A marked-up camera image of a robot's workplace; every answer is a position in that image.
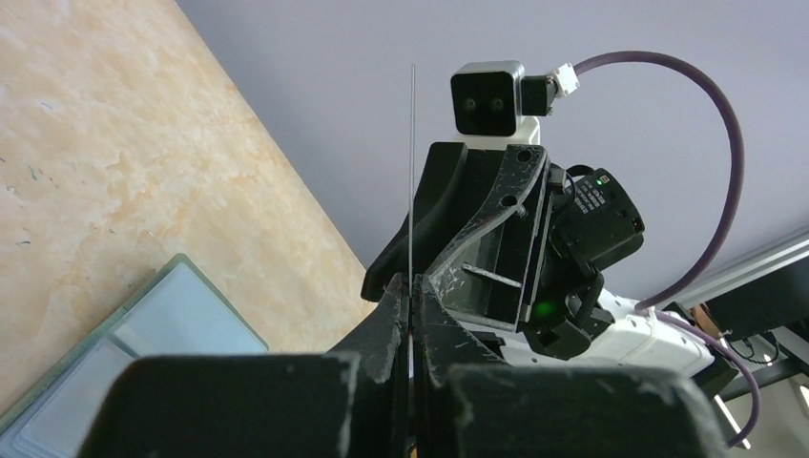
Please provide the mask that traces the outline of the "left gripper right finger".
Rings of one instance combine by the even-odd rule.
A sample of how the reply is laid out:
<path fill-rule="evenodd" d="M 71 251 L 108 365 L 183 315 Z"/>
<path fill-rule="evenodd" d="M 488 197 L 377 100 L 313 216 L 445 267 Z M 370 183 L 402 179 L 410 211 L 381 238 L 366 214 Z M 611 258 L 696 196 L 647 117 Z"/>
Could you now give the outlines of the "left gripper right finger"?
<path fill-rule="evenodd" d="M 506 363 L 413 287 L 422 457 L 723 457 L 701 389 L 656 366 Z"/>

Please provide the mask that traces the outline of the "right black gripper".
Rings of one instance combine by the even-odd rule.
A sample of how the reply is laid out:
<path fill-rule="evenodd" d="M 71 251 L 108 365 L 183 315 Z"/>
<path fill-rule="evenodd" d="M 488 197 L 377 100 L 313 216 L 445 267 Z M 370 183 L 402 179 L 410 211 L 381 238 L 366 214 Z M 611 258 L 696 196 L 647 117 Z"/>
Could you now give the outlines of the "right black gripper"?
<path fill-rule="evenodd" d="M 645 221 L 604 168 L 549 168 L 539 145 L 510 145 L 501 155 L 485 189 L 485 151 L 430 146 L 413 217 L 367 268 L 361 297 L 377 302 L 395 275 L 427 270 L 456 319 L 517 330 L 533 352 L 568 361 L 613 324 L 599 303 L 604 272 L 639 250 Z"/>

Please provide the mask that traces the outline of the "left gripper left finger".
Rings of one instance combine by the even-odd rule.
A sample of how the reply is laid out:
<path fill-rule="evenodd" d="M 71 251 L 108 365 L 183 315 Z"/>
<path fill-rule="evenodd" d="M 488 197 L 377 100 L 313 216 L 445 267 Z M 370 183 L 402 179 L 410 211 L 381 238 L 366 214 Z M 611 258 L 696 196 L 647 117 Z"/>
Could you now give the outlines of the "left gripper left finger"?
<path fill-rule="evenodd" d="M 159 356 L 130 364 L 82 457 L 405 457 L 408 281 L 323 353 Z"/>

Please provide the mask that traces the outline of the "sage green card holder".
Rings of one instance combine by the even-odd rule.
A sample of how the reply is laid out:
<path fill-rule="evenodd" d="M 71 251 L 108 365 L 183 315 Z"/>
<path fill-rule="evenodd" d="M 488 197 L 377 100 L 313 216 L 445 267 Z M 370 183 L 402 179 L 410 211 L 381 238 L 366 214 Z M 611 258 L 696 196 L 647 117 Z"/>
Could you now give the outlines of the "sage green card holder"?
<path fill-rule="evenodd" d="M 268 344 L 177 254 L 1 417 L 4 457 L 74 457 L 116 378 L 156 355 L 265 353 Z"/>

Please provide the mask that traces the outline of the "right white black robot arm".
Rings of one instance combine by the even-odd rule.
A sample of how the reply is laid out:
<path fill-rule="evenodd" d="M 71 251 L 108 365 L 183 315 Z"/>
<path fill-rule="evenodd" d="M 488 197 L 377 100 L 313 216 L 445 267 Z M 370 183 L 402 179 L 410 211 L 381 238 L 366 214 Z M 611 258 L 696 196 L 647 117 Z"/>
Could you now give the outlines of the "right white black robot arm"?
<path fill-rule="evenodd" d="M 428 150 L 410 216 L 366 272 L 378 301 L 411 283 L 425 365 L 654 367 L 716 393 L 736 375 L 677 304 L 639 310 L 605 270 L 635 253 L 645 225 L 605 169 L 562 168 L 539 145 Z"/>

